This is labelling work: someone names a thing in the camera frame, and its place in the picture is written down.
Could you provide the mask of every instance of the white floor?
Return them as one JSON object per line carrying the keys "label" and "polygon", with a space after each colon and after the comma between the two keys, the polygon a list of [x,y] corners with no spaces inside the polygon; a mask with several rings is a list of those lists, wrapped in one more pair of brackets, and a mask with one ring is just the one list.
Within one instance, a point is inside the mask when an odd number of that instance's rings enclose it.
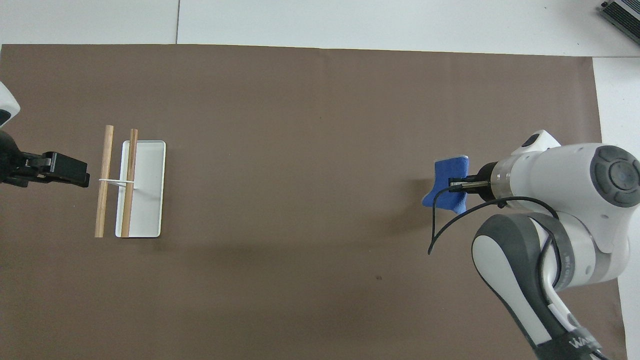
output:
{"label": "white floor", "polygon": [[[235,44],[593,56],[604,142],[640,157],[640,46],[600,1],[4,0],[0,44]],[[640,213],[620,277],[640,359]]]}

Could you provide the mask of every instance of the metal device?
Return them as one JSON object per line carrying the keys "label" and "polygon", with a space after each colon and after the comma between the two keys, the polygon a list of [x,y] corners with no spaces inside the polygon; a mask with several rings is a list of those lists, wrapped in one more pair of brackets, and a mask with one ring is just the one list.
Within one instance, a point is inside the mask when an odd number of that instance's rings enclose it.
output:
{"label": "metal device", "polygon": [[[0,127],[14,118],[20,106],[9,90],[0,83]],[[58,152],[41,155],[22,152],[13,138],[0,131],[0,183],[27,187],[36,183],[67,183],[83,188],[89,186],[89,174],[85,162]]]}
{"label": "metal device", "polygon": [[557,292],[616,278],[628,262],[628,225],[640,204],[640,164],[612,145],[561,146],[534,133],[511,156],[450,179],[450,192],[526,213],[494,215],[476,232],[479,275],[507,307],[538,359],[606,359]]}
{"label": "metal device", "polygon": [[640,45],[640,0],[611,0],[601,6],[602,17]]}

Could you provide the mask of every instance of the brown paper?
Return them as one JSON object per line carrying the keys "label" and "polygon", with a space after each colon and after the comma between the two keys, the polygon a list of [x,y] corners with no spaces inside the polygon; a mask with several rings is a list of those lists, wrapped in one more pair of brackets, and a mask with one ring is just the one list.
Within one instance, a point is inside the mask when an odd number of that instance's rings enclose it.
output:
{"label": "brown paper", "polygon": [[[546,129],[599,142],[590,58],[209,45],[5,45],[22,151],[91,186],[0,185],[3,359],[534,359],[460,220],[427,256],[433,161]],[[93,238],[102,137],[167,143],[162,235]],[[479,204],[470,197],[470,204]],[[439,212],[438,225],[454,214]],[[561,293],[625,359],[615,281]]]}

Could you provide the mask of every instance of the wooden stick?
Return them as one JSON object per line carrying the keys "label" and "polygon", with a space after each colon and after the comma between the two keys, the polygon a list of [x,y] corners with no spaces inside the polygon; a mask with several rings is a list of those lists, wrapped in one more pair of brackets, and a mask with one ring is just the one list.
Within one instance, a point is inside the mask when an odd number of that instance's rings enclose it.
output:
{"label": "wooden stick", "polygon": [[[129,138],[129,162],[127,164],[127,181],[135,181],[136,178],[136,151],[138,150],[138,129],[131,129]],[[124,191],[124,209],[122,211],[121,238],[129,237],[131,227],[131,205],[133,204],[133,184],[127,183]]]}
{"label": "wooden stick", "polygon": [[[113,145],[113,126],[107,125],[104,128],[104,144],[102,145],[102,168],[100,170],[100,178],[109,178],[109,168],[111,167],[111,147]],[[100,190],[98,191],[98,210],[95,215],[95,237],[104,236],[104,215],[107,208],[107,189],[106,181],[100,182]]]}

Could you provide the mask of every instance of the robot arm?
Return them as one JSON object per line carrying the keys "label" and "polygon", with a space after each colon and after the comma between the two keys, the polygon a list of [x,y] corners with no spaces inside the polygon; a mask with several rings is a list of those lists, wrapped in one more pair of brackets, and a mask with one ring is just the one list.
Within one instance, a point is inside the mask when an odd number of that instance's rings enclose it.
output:
{"label": "robot arm", "polygon": [[480,276],[507,307],[538,359],[605,359],[557,291],[619,276],[628,262],[628,225],[640,204],[640,166],[611,145],[560,146],[546,131],[478,175],[450,179],[484,200],[529,213],[494,215],[472,246]]}
{"label": "robot arm", "polygon": [[20,111],[20,105],[9,89],[0,83],[0,129]]}
{"label": "robot arm", "polygon": [[[0,83],[0,128],[20,111],[20,106],[9,90]],[[89,186],[87,164],[58,152],[42,155],[22,152],[13,138],[0,131],[0,183],[27,187],[37,183],[67,183],[86,188]]]}
{"label": "robot arm", "polygon": [[591,354],[601,349],[556,293],[579,275],[571,266],[580,256],[575,236],[590,241],[580,227],[562,215],[561,220],[540,213],[494,215],[473,242],[478,273],[541,360],[593,359]]}

